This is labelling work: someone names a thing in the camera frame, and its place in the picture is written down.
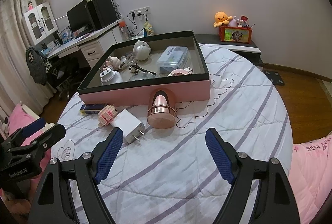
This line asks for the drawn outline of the white wall power strip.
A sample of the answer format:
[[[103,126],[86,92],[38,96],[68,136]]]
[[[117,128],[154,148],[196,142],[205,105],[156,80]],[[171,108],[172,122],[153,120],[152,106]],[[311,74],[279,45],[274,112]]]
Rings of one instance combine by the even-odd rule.
[[[151,14],[151,9],[149,6],[147,7],[141,7],[139,9],[135,9],[135,10],[131,10],[130,13],[134,13],[135,15],[138,15],[138,14]]]

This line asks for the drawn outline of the rose gold metallic cup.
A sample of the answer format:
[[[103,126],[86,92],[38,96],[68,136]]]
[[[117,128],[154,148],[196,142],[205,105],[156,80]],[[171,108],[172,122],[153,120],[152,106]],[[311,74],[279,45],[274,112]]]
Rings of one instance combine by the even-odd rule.
[[[175,126],[176,100],[174,93],[167,89],[157,89],[151,94],[147,122],[155,129],[168,129]]]

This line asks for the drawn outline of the black rhinestone hair clip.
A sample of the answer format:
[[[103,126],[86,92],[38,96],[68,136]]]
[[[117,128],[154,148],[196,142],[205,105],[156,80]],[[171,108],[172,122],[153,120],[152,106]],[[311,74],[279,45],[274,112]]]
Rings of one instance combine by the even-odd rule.
[[[142,72],[142,73],[150,73],[150,74],[152,74],[152,75],[156,75],[155,72],[152,72],[152,71],[149,71],[149,70],[143,69],[143,68],[141,68],[140,66],[138,66],[137,64],[130,65],[130,66],[129,66],[129,70],[130,70],[130,72],[133,73],[133,74],[138,74],[139,72]]]

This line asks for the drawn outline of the pink brick donut model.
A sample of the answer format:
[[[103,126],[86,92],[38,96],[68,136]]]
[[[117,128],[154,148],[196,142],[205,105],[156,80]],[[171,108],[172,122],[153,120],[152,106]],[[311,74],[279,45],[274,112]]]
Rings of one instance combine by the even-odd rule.
[[[188,67],[185,69],[175,69],[168,74],[168,76],[180,76],[180,75],[191,75],[193,73],[193,69]]]

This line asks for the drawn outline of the white glass door cabinet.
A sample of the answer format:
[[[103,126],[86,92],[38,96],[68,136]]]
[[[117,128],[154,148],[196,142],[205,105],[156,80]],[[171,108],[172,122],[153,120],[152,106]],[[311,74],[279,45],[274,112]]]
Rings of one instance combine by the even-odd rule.
[[[58,31],[55,18],[48,2],[24,13],[22,22],[30,44],[35,46]]]

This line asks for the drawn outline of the white charger block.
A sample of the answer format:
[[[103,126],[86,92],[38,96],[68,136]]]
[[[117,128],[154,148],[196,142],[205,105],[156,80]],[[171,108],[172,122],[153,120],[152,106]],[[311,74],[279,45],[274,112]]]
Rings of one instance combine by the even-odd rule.
[[[122,130],[123,138],[128,144],[139,141],[139,137],[145,135],[145,126],[143,122],[141,122],[126,109],[122,110],[113,119],[111,125]]]

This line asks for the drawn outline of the clear glass bottle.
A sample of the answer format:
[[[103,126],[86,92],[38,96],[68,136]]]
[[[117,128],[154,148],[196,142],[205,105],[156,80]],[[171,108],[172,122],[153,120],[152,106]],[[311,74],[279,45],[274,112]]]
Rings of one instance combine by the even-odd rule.
[[[133,52],[128,52],[120,58],[120,66],[124,68],[127,65],[134,65],[137,62],[136,55]]]

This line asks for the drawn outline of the clear plastic case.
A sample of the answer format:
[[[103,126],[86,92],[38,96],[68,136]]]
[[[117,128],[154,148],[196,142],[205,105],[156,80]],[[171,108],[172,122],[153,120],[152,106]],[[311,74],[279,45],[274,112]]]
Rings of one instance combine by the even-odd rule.
[[[184,46],[169,46],[157,59],[156,65],[160,74],[169,74],[185,66],[188,59],[188,48]]]

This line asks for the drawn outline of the pink brick block figure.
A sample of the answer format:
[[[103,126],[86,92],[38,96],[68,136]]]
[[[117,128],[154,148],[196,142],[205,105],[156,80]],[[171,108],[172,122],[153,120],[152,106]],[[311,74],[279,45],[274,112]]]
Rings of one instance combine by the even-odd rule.
[[[113,105],[106,105],[99,113],[98,120],[102,126],[109,125],[118,115],[117,109]]]

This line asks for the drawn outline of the white cat night light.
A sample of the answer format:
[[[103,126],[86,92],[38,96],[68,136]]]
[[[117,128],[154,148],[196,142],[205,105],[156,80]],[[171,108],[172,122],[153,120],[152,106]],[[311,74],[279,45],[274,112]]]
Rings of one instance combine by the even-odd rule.
[[[151,52],[151,48],[145,41],[139,40],[134,44],[133,52],[138,61],[144,61],[148,59]]]

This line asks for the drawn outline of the blue and gold box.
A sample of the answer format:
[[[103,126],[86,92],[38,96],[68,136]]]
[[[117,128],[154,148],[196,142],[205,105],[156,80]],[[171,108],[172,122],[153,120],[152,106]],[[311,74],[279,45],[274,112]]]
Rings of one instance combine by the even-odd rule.
[[[105,103],[83,104],[79,110],[84,115],[87,115],[87,114],[98,114],[105,107],[107,107],[107,104],[105,104]]]

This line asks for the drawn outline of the pink pig doll figure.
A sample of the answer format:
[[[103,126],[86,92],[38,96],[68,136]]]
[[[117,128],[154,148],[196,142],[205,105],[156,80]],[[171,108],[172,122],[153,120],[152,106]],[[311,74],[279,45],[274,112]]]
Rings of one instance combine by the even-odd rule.
[[[121,61],[118,57],[112,57],[112,56],[109,56],[104,63],[104,67],[112,68],[113,70],[116,71],[123,70],[124,66],[125,63],[123,61]]]

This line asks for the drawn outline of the beige curtain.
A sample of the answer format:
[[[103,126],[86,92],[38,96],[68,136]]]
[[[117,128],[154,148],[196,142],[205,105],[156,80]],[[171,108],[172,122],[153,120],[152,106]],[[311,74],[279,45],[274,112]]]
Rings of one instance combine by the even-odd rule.
[[[25,52],[32,42],[24,30],[22,16],[28,2],[35,0],[1,0],[1,119],[10,115],[22,101],[40,115],[54,90],[36,84],[29,73]]]

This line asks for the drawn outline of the white travel plug adapter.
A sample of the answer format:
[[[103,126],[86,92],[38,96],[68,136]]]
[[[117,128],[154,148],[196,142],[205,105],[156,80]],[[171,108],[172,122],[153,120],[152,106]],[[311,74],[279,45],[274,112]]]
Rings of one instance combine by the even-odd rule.
[[[100,72],[100,81],[103,86],[116,83],[122,83],[123,79],[120,72],[113,70],[112,68],[103,68]]]

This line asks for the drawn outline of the white quilted striped bedspread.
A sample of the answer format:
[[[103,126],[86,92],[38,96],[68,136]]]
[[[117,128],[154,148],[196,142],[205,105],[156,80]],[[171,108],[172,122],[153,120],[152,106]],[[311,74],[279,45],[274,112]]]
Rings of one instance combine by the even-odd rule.
[[[210,73],[208,101],[177,104],[176,125],[146,127],[123,144],[99,184],[116,223],[212,223],[229,192],[205,143],[214,128],[253,159],[292,159],[292,128],[277,89],[250,61],[216,44],[200,46]]]

